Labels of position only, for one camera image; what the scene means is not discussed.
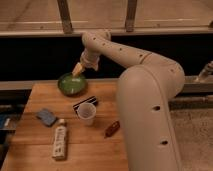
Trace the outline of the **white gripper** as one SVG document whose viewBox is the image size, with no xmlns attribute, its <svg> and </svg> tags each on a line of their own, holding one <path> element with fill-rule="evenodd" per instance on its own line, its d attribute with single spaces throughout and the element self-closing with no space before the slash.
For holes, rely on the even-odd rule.
<svg viewBox="0 0 213 171">
<path fill-rule="evenodd" d="M 78 62 L 72 70 L 72 76 L 79 76 L 85 71 L 85 68 L 92 68 L 97 71 L 99 59 L 99 53 L 85 49 L 81 54 L 80 62 Z"/>
</svg>

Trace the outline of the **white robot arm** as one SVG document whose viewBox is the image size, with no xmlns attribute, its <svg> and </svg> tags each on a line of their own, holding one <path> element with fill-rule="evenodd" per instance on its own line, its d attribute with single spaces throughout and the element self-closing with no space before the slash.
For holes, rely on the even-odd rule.
<svg viewBox="0 0 213 171">
<path fill-rule="evenodd" d="M 129 171 L 183 171 L 168 101 L 181 92 L 181 65 L 154 52 L 115 43 L 107 31 L 82 34 L 84 51 L 73 69 L 96 70 L 100 56 L 123 66 L 117 108 Z"/>
</svg>

